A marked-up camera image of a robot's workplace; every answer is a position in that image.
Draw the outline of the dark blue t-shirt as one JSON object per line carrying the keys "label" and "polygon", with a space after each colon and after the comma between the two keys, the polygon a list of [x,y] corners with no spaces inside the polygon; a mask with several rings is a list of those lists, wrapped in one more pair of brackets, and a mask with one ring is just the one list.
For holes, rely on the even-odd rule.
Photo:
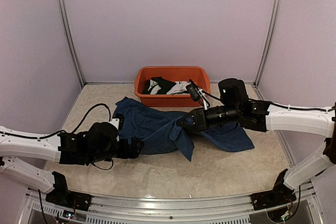
{"label": "dark blue t-shirt", "polygon": [[191,134],[204,137],[216,147],[231,153],[255,148],[245,130],[236,123],[212,126],[206,131],[188,131],[176,125],[186,114],[182,111],[159,111],[132,98],[124,97],[116,103],[114,115],[124,116],[119,136],[144,143],[142,155],[166,154],[179,150],[188,161],[192,160],[194,143]]}

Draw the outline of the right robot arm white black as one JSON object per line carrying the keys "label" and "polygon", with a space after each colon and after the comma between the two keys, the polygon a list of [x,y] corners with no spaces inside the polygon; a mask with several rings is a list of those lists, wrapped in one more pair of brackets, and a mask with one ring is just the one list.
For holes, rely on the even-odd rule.
{"label": "right robot arm white black", "polygon": [[205,131],[210,126],[238,123],[258,132],[294,131],[325,138],[312,154],[278,175],[267,193],[273,205],[281,204],[311,177],[335,165],[335,107],[308,108],[250,99],[242,80],[229,78],[218,83],[221,106],[193,109],[177,121],[179,127]]}

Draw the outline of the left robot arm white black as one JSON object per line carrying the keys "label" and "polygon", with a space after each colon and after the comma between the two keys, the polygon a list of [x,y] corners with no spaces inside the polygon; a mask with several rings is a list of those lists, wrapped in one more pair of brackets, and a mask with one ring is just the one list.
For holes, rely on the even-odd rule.
{"label": "left robot arm white black", "polygon": [[122,139],[122,118],[110,117],[94,123],[84,132],[60,130],[49,135],[13,131],[1,127],[1,172],[21,180],[66,206],[75,192],[68,189],[66,178],[58,172],[39,169],[22,157],[43,159],[64,165],[90,165],[114,158],[135,159],[144,143],[137,138]]}

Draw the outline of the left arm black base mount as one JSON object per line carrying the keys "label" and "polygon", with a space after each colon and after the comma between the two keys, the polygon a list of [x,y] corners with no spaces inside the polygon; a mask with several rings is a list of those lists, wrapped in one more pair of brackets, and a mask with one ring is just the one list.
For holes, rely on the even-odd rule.
{"label": "left arm black base mount", "polygon": [[69,191],[67,193],[50,192],[46,195],[45,200],[55,205],[71,208],[73,210],[88,211],[92,196],[76,191]]}

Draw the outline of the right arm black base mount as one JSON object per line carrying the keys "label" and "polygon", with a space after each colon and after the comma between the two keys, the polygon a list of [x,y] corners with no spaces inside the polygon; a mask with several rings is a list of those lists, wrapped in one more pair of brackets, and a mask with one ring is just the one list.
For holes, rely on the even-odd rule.
{"label": "right arm black base mount", "polygon": [[254,193],[250,198],[254,211],[277,207],[294,202],[297,199],[294,193],[285,194],[273,190]]}

